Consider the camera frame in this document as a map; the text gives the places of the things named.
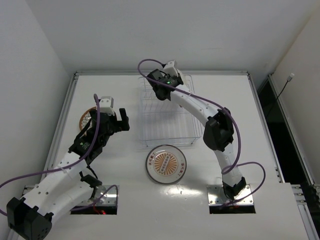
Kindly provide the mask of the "glass plate orange sunburst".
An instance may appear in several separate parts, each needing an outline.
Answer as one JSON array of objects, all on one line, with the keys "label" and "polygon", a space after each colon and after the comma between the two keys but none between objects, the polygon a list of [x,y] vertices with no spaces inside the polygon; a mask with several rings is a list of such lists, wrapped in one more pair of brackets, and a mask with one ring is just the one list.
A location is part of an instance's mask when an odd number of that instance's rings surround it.
[{"label": "glass plate orange sunburst", "polygon": [[176,146],[162,144],[154,147],[145,160],[148,177],[161,185],[178,183],[186,173],[187,159]]}]

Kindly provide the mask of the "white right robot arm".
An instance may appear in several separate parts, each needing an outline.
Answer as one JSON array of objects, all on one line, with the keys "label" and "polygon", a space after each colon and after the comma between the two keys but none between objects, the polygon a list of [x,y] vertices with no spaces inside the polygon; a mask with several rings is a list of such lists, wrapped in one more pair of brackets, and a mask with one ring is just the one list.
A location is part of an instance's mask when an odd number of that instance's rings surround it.
[{"label": "white right robot arm", "polygon": [[159,100],[169,100],[180,105],[204,126],[203,141],[217,157],[224,194],[230,200],[234,200],[245,188],[246,180],[237,167],[241,154],[241,139],[237,138],[238,151],[234,154],[234,133],[239,135],[240,132],[230,111],[195,95],[179,73],[170,75],[155,69],[146,79]]}]

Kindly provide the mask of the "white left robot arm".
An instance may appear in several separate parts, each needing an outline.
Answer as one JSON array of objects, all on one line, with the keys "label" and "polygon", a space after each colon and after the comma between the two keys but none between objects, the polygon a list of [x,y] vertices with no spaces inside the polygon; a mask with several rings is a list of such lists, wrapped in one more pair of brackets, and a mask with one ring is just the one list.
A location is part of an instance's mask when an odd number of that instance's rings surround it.
[{"label": "white left robot arm", "polygon": [[103,183],[91,174],[83,174],[118,132],[129,131],[129,117],[120,108],[121,119],[112,107],[91,108],[90,120],[54,169],[21,198],[6,205],[7,224],[25,240],[43,240],[54,223],[70,211],[82,211],[77,205],[90,199],[95,205],[102,196],[96,192]]}]

